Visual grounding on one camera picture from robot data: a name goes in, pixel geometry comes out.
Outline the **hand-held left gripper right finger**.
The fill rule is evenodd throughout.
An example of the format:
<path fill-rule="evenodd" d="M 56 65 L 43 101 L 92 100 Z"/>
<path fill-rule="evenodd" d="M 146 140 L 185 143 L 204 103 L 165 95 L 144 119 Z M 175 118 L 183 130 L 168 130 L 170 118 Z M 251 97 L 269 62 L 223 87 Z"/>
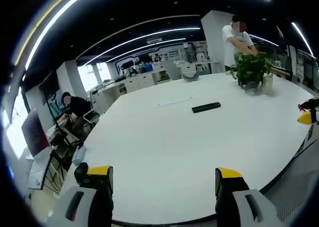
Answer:
<path fill-rule="evenodd" d="M 276 207 L 232 169 L 215 169 L 215 212 L 219 227 L 278 227 Z"/>

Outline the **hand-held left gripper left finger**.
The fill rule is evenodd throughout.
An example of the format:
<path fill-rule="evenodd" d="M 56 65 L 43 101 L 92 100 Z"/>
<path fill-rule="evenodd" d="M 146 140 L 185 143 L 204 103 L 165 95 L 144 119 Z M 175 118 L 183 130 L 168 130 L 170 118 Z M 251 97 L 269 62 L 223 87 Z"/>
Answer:
<path fill-rule="evenodd" d="M 110 227 L 113 215 L 113 168 L 75 172 L 77 185 L 57 200 L 47 227 Z"/>

